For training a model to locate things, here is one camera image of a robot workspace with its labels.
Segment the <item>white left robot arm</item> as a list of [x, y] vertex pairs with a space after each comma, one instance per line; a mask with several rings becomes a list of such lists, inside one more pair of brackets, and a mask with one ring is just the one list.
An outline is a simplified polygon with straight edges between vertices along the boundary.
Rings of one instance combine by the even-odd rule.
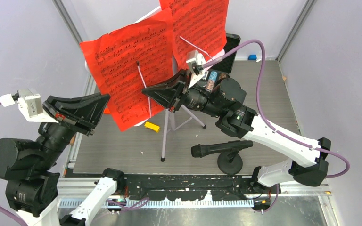
[[58, 217], [58, 181], [51, 172], [72, 138], [93, 134], [110, 100], [108, 94], [62, 98], [49, 96], [42, 101], [28, 89], [0, 96], [3, 107], [18, 104], [29, 122], [38, 122], [35, 141], [18, 138], [0, 139], [0, 179], [6, 180], [5, 196], [13, 212], [0, 211], [22, 226], [89, 226], [99, 209], [113, 194], [125, 191], [122, 171], [105, 169], [95, 188], [70, 214]]

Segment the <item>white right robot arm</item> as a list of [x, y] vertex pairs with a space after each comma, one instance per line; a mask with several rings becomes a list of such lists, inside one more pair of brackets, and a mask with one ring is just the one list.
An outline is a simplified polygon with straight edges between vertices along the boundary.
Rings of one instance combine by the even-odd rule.
[[326, 138], [311, 140], [281, 127], [267, 125], [255, 110], [243, 105], [246, 92], [229, 76], [220, 78], [213, 90], [199, 85], [189, 86], [189, 71], [180, 70], [171, 79], [142, 90], [142, 93], [162, 107], [175, 112], [181, 107], [200, 111], [217, 118], [216, 127], [242, 142], [265, 145], [285, 156], [287, 160], [268, 167], [254, 169], [250, 187], [263, 193], [278, 183], [296, 181], [316, 187], [326, 178], [328, 162], [321, 148], [330, 149]]

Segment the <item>black microphone plain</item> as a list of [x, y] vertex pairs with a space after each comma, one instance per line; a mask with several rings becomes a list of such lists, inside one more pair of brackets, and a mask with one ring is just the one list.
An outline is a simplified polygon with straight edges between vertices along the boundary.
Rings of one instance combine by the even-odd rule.
[[223, 152], [239, 152], [243, 149], [251, 148], [254, 145], [250, 140], [237, 140], [226, 143], [212, 145], [195, 145], [191, 147], [191, 155], [194, 158], [203, 158], [207, 155], [223, 153]]

